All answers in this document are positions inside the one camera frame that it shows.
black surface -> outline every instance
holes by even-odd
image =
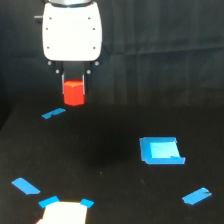
[[[64,107],[61,115],[41,115]],[[224,109],[67,107],[60,102],[19,103],[0,132],[0,223],[35,223],[38,202],[95,202],[87,224],[222,223]],[[175,136],[181,166],[141,161],[139,138]],[[11,182],[25,178],[39,195]],[[188,206],[182,197],[201,187],[213,196]]]

white robot body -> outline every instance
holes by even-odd
[[[92,0],[49,0],[53,4],[69,6],[69,5],[78,5],[78,4],[87,4],[92,2]]]

